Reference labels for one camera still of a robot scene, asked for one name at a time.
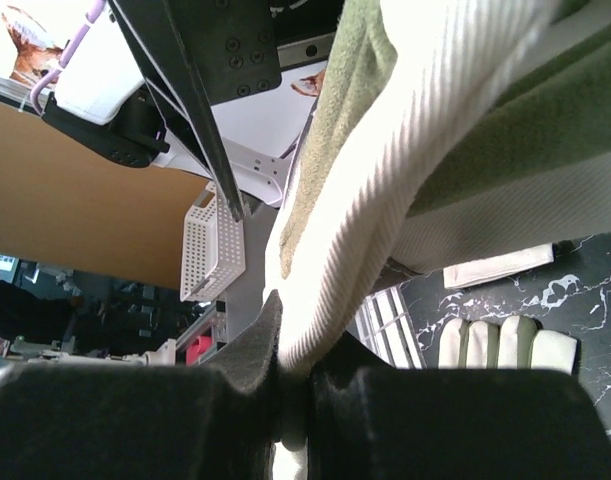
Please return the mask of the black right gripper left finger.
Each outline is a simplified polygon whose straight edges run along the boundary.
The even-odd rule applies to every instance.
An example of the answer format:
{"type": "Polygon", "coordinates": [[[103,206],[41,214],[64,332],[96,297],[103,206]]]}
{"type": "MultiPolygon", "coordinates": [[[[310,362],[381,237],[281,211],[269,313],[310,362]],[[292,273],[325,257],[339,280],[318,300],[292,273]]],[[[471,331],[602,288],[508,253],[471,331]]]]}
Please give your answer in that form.
{"type": "Polygon", "coordinates": [[[267,479],[277,293],[207,362],[0,370],[0,479],[267,479]]]}

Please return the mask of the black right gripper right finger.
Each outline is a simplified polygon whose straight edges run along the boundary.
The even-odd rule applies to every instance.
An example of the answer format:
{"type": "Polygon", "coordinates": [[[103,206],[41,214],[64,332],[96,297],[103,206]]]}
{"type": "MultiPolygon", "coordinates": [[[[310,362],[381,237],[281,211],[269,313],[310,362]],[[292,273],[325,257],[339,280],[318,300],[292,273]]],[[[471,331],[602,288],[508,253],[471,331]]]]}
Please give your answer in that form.
{"type": "Polygon", "coordinates": [[[564,373],[398,369],[344,334],[309,383],[312,479],[611,479],[611,442],[564,373]]]}

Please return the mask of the white glove grey palm patch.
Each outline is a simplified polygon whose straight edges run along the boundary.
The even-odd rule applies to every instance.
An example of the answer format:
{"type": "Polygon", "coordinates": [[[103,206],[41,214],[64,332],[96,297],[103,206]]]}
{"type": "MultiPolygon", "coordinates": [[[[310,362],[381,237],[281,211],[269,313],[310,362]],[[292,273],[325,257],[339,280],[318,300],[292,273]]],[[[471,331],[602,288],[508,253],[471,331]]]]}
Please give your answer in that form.
{"type": "Polygon", "coordinates": [[[468,288],[493,282],[554,261],[552,244],[452,265],[443,269],[445,289],[468,288]]]}

